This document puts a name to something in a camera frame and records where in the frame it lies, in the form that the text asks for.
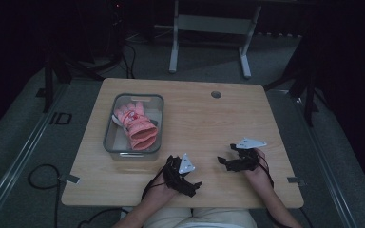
table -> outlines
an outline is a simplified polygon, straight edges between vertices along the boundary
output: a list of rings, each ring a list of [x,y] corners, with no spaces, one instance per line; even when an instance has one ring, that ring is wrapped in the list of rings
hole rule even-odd
[[[211,96],[218,91],[221,97]],[[114,98],[120,93],[157,93],[164,98],[163,138],[155,161],[114,161],[103,138]],[[260,208],[263,203],[241,173],[227,172],[217,156],[233,159],[230,143],[243,137],[266,141],[277,194],[289,208],[303,204],[274,116],[260,85],[179,81],[105,79],[93,107],[70,174],[80,183],[67,183],[62,202],[78,206],[134,206],[147,183],[166,159],[187,153],[196,170],[186,176],[203,185],[193,198],[183,194],[170,207]]]
[[[220,32],[229,34],[245,35],[245,42],[239,48],[239,56],[243,76],[251,77],[251,70],[248,64],[247,51],[254,35],[254,30],[259,18],[261,6],[256,6],[252,19],[221,18],[198,15],[179,14],[179,0],[174,1],[174,25],[173,25],[173,46],[171,49],[170,73],[177,72],[179,55],[179,30],[194,30],[207,32]]]

pink glove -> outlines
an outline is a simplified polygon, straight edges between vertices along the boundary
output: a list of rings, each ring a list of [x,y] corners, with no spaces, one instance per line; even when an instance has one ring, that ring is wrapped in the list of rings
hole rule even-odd
[[[147,149],[156,141],[158,129],[145,116],[142,102],[137,102],[136,106],[133,103],[122,105],[114,114],[117,119],[113,119],[114,122],[124,127],[133,150]]]

dark background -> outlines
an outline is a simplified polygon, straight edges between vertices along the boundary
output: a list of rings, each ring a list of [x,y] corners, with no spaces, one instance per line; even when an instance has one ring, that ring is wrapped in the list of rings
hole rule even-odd
[[[240,6],[226,10],[218,3],[182,2],[185,12],[247,17]],[[117,15],[148,40],[153,38],[154,24],[172,25],[173,1],[119,3],[123,10]],[[304,36],[307,48],[302,53],[313,58],[317,86],[365,172],[365,1],[324,1],[323,6],[309,3],[265,4],[256,32]],[[95,55],[116,51],[117,47],[102,45],[108,43],[114,19],[108,10],[111,2],[85,4],[0,2],[0,119],[29,78],[44,66],[47,39],[77,60],[92,61]]]

wooden tabletop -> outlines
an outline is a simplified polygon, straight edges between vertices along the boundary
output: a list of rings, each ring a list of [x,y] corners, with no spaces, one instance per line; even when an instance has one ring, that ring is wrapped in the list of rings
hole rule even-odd
[[[218,91],[221,97],[211,96]],[[103,147],[114,98],[121,93],[160,94],[164,98],[163,138],[155,161],[114,161]],[[234,159],[230,143],[243,137],[265,141],[275,190],[289,208],[303,199],[293,177],[274,116],[259,85],[194,83],[157,80],[105,79],[86,127],[70,174],[79,184],[67,183],[65,205],[135,206],[147,183],[166,159],[187,153],[196,170],[185,179],[203,185],[193,198],[179,194],[172,207],[260,208],[262,202],[242,173],[227,172],[217,157]]]

plastic container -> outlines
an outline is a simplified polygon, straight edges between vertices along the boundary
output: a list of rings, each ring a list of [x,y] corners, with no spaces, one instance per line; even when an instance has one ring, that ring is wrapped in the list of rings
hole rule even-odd
[[[158,128],[156,141],[145,150],[132,150],[129,139],[124,133],[124,129],[112,121],[111,116],[114,110],[136,102],[144,104],[144,114]],[[162,123],[163,123],[163,97],[158,94],[129,94],[118,95],[114,100],[109,118],[108,126],[103,141],[103,146],[108,151],[113,160],[119,161],[155,161],[159,157],[159,149],[162,145]]]

